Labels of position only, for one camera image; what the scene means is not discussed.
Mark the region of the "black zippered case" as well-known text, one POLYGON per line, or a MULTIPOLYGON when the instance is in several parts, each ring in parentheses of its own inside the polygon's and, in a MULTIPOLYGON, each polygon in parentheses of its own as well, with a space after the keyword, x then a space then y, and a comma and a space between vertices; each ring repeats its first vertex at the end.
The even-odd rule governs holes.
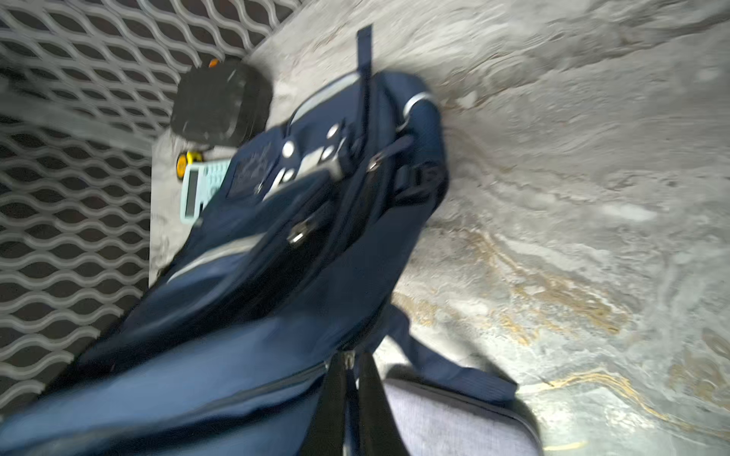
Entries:
POLYGON ((182 75, 169 127, 194 144, 235 147, 264 132, 273 85, 237 59, 198 66, 182 75))

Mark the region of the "purple glasses case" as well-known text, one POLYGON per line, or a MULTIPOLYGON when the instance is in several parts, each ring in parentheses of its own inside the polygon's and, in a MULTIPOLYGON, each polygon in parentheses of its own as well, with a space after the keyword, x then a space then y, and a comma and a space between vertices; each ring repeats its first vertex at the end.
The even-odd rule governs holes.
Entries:
POLYGON ((543 445, 522 416, 462 394, 387 379, 385 393, 412 455, 542 455, 543 445))

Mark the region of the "teal calculator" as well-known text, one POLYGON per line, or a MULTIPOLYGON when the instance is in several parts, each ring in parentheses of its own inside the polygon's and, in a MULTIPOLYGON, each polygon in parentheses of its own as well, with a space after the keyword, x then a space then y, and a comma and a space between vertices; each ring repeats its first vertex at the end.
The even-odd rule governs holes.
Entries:
POLYGON ((180 220, 193 224, 221 188, 230 160, 196 161, 186 167, 182 180, 180 220))

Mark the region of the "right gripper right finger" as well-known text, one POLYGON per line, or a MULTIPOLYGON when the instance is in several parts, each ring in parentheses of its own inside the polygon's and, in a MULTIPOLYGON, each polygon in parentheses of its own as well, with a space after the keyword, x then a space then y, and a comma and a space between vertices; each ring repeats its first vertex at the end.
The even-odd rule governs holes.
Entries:
POLYGON ((359 454, 409 455, 370 353, 359 359, 359 454))

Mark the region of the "yellow black tape measure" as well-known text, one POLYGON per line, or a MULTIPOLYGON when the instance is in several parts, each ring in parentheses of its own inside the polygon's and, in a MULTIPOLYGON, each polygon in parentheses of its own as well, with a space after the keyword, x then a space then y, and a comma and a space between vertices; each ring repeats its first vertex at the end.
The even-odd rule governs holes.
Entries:
POLYGON ((202 163, 205 160, 203 152, 200 150, 186 150, 178 154, 175 161, 175 174, 179 182, 184 179, 186 169, 192 165, 192 163, 202 163))

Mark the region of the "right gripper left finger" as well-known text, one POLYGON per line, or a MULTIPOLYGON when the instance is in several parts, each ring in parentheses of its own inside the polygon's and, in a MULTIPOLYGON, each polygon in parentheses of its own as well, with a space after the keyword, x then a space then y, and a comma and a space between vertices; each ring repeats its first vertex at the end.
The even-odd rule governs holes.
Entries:
POLYGON ((316 411, 298 454, 340 456, 343 453, 346 395, 347 355, 336 353, 329 364, 316 411))

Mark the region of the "navy blue backpack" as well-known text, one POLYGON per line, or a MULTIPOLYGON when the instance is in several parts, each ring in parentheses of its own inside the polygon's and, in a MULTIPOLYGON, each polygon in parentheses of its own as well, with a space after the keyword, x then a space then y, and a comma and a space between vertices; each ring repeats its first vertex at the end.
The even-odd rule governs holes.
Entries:
POLYGON ((336 353, 343 449, 359 453, 359 359, 386 337, 434 387, 516 387, 411 336, 392 294, 449 186, 441 116, 416 76, 357 69, 233 157, 141 301, 1 425, 5 455, 298 455, 336 353))

